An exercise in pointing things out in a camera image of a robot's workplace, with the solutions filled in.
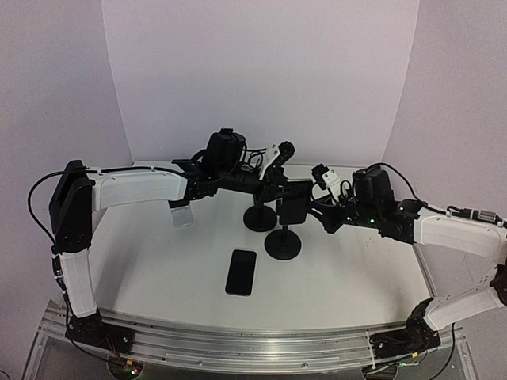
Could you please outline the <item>black phone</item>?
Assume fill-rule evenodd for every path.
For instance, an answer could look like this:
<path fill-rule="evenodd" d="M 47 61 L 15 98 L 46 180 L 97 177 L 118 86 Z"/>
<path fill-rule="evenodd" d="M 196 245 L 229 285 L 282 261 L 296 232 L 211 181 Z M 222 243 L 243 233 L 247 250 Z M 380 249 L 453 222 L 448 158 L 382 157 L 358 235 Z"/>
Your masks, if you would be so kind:
<path fill-rule="evenodd" d="M 277 204 L 276 209 L 282 226 L 303 224 L 307 218 L 307 199 L 286 197 Z"/>
<path fill-rule="evenodd" d="M 225 292 L 228 295 L 248 297 L 254 285 L 257 254 L 254 251 L 236 249 L 231 255 Z"/>

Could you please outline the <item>black phone stand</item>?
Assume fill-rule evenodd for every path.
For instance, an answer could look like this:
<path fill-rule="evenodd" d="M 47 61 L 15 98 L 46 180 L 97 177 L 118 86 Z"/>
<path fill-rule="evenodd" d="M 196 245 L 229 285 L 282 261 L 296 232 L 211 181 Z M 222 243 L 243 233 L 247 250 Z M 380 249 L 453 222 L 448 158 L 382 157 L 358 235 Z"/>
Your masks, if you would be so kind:
<path fill-rule="evenodd" d="M 277 215 L 271 207 L 254 200 L 253 206 L 249 207 L 243 215 L 243 223 L 247 229 L 254 232 L 267 232 L 275 228 Z"/>
<path fill-rule="evenodd" d="M 274 259 L 292 260 L 301 251 L 301 240 L 296 233 L 289 230 L 289 226 L 280 225 L 280 229 L 270 232 L 265 238 L 265 250 Z"/>

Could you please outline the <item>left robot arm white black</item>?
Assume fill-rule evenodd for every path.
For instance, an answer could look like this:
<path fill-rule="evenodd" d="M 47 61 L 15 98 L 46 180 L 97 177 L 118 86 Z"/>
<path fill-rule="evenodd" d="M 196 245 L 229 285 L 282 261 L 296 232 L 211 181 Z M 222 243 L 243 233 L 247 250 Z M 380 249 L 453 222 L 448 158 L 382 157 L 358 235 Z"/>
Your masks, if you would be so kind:
<path fill-rule="evenodd" d="M 80 160 L 42 177 L 59 182 L 49 203 L 49 236 L 55 281 L 77 321 L 77 333 L 89 344 L 106 338 L 92 285 L 89 251 L 93 213 L 135 203 L 165 201 L 175 227 L 193 223 L 190 203 L 213 197 L 220 189 L 253 196 L 258 218 L 266 203 L 287 205 L 267 214 L 271 224 L 305 222 L 311 180 L 291 180 L 284 164 L 295 153 L 290 142 L 250 150 L 246 138 L 231 128 L 211 135 L 205 149 L 188 159 L 174 159 L 169 168 L 156 165 L 93 169 Z"/>

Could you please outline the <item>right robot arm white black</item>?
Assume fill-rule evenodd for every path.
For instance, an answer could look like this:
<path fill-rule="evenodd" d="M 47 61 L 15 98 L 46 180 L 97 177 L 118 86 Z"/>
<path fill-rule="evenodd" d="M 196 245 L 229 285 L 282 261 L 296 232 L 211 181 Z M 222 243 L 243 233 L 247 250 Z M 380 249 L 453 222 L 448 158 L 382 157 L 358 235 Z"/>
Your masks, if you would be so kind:
<path fill-rule="evenodd" d="M 454 296 L 421 302 L 407 321 L 437 331 L 454 322 L 506 305 L 506 221 L 489 211 L 448 207 L 440 210 L 413 196 L 397 201 L 383 163 L 359 169 L 351 181 L 317 165 L 316 184 L 329 193 L 313 199 L 309 212 L 333 234 L 342 226 L 378 231 L 382 238 L 409 245 L 435 245 L 489 260 L 494 274 Z"/>

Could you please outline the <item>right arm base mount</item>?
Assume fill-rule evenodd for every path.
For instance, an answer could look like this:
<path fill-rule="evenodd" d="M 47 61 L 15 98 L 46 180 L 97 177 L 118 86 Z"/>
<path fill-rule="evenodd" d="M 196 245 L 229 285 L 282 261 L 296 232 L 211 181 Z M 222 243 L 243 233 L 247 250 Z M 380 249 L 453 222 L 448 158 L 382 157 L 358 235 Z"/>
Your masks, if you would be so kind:
<path fill-rule="evenodd" d="M 424 320 L 425 310 L 433 298 L 420 302 L 407 318 L 405 327 L 378 332 L 369 338 L 376 359 L 422 353 L 440 346 L 440 334 Z"/>

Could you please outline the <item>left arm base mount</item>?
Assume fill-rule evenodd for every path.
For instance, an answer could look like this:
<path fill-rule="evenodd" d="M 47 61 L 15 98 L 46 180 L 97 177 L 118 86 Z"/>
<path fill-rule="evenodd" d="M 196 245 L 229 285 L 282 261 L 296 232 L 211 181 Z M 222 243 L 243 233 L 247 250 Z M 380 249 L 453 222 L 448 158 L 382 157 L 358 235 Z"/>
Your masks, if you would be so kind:
<path fill-rule="evenodd" d="M 65 336 L 78 344 L 128 354 L 132 350 L 135 332 L 131 328 L 102 321 L 98 310 L 88 317 L 72 315 Z"/>

